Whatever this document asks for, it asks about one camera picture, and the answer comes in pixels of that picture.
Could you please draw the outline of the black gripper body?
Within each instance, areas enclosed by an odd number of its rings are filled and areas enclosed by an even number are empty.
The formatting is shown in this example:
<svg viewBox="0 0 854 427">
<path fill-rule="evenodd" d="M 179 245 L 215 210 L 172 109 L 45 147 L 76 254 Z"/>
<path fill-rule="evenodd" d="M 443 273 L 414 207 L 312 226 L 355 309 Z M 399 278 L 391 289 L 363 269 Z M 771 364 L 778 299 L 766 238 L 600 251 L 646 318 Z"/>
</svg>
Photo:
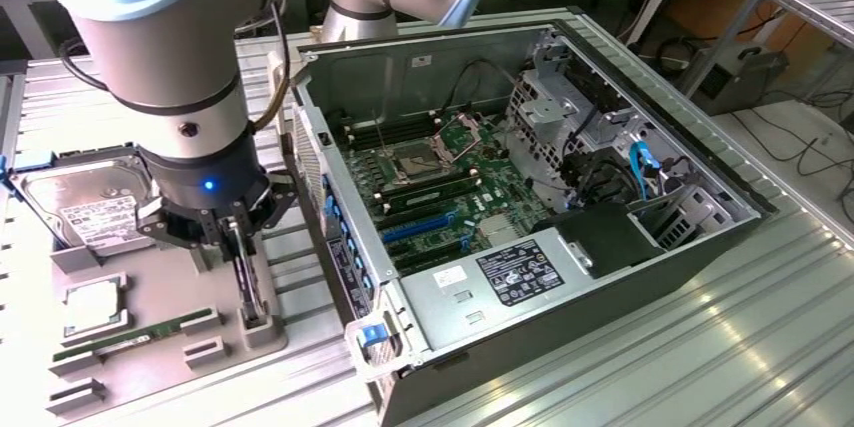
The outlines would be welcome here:
<svg viewBox="0 0 854 427">
<path fill-rule="evenodd" d="M 145 149 L 141 157 L 163 197 L 188 209 L 220 209 L 236 201 L 251 204 L 270 186 L 251 135 L 240 135 L 203 157 L 161 157 Z"/>
</svg>

